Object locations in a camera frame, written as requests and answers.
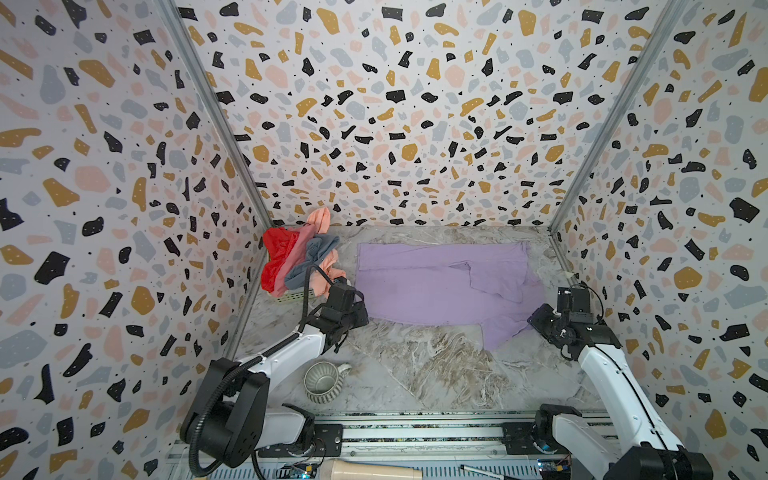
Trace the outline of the salmon t shirt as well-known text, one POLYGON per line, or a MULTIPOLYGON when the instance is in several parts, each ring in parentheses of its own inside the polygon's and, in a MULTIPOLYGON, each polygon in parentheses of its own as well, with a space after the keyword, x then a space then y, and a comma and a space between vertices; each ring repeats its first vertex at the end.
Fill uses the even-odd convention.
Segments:
MULTIPOLYGON (((330 228, 331 214, 327 207, 314 210, 308 217, 308 224, 316 228, 315 241, 319 241, 314 254, 315 264, 331 279, 346 278, 346 272, 336 267, 339 260, 337 246, 339 237, 328 233, 330 228)), ((316 297, 327 297, 330 290, 330 283, 324 277, 314 271, 310 275, 310 288, 316 297)))

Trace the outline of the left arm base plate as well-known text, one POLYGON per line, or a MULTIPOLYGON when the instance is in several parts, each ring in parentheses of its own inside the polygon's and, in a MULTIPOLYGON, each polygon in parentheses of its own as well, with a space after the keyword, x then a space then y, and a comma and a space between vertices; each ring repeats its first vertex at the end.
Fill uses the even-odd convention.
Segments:
POLYGON ((291 444, 276 444, 261 448, 261 458, 299 460, 307 457, 337 458, 341 456, 344 427, 342 424, 315 424, 307 427, 291 444))

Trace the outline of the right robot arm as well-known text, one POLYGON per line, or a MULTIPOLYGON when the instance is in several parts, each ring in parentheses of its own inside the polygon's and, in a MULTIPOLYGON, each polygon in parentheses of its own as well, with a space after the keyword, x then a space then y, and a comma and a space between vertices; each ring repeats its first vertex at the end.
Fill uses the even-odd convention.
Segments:
POLYGON ((643 393, 618 337, 591 311, 593 293, 560 287, 557 305, 541 305, 528 324, 586 373, 619 444, 606 441, 578 410, 543 404, 531 431, 533 446, 545 454, 567 450, 594 479, 712 479, 706 457, 684 446, 643 393))

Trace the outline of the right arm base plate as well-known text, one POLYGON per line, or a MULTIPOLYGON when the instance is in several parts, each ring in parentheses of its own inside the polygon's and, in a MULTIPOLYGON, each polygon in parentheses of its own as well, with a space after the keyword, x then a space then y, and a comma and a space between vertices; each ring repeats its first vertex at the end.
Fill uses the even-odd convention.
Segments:
POLYGON ((507 455, 549 455, 557 452, 544 440, 535 436, 533 422, 505 422, 501 424, 503 444, 507 455))

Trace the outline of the lilac t shirt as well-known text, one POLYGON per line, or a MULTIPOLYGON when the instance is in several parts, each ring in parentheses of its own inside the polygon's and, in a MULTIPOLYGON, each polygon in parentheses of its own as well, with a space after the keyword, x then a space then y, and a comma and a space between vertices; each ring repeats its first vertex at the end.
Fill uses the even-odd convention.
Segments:
POLYGON ((546 302, 529 245, 360 244, 355 287, 370 317, 415 326, 478 325, 492 351, 546 302))

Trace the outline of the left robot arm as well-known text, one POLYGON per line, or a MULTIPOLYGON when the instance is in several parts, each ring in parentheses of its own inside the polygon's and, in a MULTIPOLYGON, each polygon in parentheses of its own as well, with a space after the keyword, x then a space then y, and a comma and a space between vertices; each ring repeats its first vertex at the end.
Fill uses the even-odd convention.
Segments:
POLYGON ((270 392, 305 364, 338 351, 350 331, 368 323, 364 294, 341 279, 325 302, 303 306, 300 323, 280 342, 252 357, 212 361, 180 430, 190 473, 207 477, 275 446, 298 456, 314 452, 315 416, 289 404, 271 408, 270 392))

